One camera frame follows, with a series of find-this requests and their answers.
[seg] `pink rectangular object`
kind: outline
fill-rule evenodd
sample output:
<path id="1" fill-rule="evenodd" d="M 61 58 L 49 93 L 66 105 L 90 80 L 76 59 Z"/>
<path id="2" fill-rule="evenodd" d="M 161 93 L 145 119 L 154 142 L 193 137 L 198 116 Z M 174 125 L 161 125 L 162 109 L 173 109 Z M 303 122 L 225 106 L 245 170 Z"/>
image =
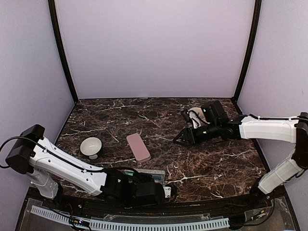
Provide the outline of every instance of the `pink rectangular object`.
<path id="1" fill-rule="evenodd" d="M 136 160 L 139 163 L 143 163 L 151 159 L 151 155 L 138 133 L 129 135 L 126 139 Z"/>

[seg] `white round object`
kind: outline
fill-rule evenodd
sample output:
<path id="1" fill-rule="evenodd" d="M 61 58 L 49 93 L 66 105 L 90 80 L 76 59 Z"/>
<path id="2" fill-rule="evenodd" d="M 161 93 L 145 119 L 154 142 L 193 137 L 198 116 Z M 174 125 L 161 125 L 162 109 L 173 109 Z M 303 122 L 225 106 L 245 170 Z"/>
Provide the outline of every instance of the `white round object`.
<path id="1" fill-rule="evenodd" d="M 80 145 L 80 151 L 82 154 L 88 156 L 91 160 L 96 159 L 97 153 L 102 148 L 102 142 L 96 137 L 86 138 Z"/>

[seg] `marble table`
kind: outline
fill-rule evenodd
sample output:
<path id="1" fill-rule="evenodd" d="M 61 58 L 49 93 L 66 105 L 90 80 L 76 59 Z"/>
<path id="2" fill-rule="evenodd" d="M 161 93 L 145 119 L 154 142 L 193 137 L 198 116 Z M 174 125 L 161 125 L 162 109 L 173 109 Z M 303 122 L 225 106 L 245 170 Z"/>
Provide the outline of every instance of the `marble table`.
<path id="1" fill-rule="evenodd" d="M 75 106 L 57 146 L 87 163 L 102 167 L 134 167 L 166 172 L 166 182 L 178 188 L 176 202 L 198 202 L 249 193 L 265 168 L 252 141 L 220 138 L 194 147 L 173 144 L 185 127 L 181 110 L 220 100 L 229 117 L 236 115 L 230 99 L 149 98 L 81 100 Z M 126 136 L 139 133 L 151 160 L 136 162 Z M 79 147 L 88 137 L 102 140 L 104 154 L 83 157 Z M 97 199 L 77 186 L 56 178 L 67 195 Z"/>

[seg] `white wall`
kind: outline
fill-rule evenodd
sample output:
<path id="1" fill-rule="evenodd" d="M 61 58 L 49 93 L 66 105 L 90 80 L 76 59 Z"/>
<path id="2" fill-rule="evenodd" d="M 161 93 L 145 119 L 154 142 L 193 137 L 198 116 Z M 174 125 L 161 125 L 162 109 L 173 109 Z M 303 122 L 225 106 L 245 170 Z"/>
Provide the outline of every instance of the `white wall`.
<path id="1" fill-rule="evenodd" d="M 260 116 L 308 112 L 308 2 L 263 1 L 256 43 L 239 106 Z M 294 145 L 259 140 L 271 168 Z M 308 174 L 286 184 L 301 230 L 308 230 Z"/>
<path id="2" fill-rule="evenodd" d="M 34 124 L 54 141 L 72 107 L 48 1 L 0 0 L 0 143 Z M 2 165 L 13 143 L 0 153 Z M 11 169 L 0 174 L 0 226 L 11 231 L 29 181 Z"/>
<path id="3" fill-rule="evenodd" d="M 254 0 L 57 0 L 79 98 L 231 97 Z"/>

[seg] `black post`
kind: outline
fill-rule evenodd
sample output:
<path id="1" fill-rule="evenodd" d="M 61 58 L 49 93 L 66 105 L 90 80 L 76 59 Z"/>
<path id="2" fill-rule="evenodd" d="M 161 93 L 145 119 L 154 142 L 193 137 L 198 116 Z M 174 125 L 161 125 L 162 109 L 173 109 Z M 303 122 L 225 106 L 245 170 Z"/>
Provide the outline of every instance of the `black post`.
<path id="1" fill-rule="evenodd" d="M 254 47 L 256 34 L 257 34 L 257 27 L 258 27 L 260 11 L 261 11 L 261 3 L 262 3 L 262 0 L 256 0 L 256 2 L 255 2 L 254 15 L 253 15 L 253 19 L 252 19 L 252 24 L 251 24 L 246 54 L 245 54 L 241 74 L 240 74 L 240 77 L 239 77 L 239 81 L 237 83 L 236 90 L 235 90 L 235 93 L 234 93 L 234 96 L 233 96 L 233 100 L 235 102 L 237 102 L 239 97 L 240 97 L 240 94 L 241 94 L 241 91 L 242 91 L 242 88 L 243 88 L 243 84 L 244 84 L 244 81 L 245 81 L 245 77 L 246 77 L 246 74 L 247 74 L 247 70 L 248 70 L 248 66 L 249 66 L 249 62 L 250 62 L 250 58 L 251 58 L 251 54 L 252 54 L 252 50 L 253 50 L 253 47 Z"/>
<path id="2" fill-rule="evenodd" d="M 53 27 L 53 32 L 54 32 L 54 37 L 56 39 L 57 47 L 58 47 L 58 52 L 60 56 L 60 60 L 62 63 L 63 71 L 65 74 L 65 78 L 69 87 L 69 90 L 71 91 L 72 98 L 75 103 L 78 102 L 78 96 L 76 93 L 76 89 L 74 87 L 74 83 L 72 80 L 71 73 L 68 68 L 67 60 L 66 60 L 66 55 L 64 52 L 64 47 L 62 43 L 62 38 L 61 38 L 61 33 L 60 33 L 60 28 L 59 28 L 59 23 L 58 23 L 58 17 L 57 17 L 57 10 L 55 6 L 54 0 L 48 0 L 49 4 L 49 11 L 50 11 L 50 17 L 51 17 L 51 22 L 52 22 L 52 27 Z"/>

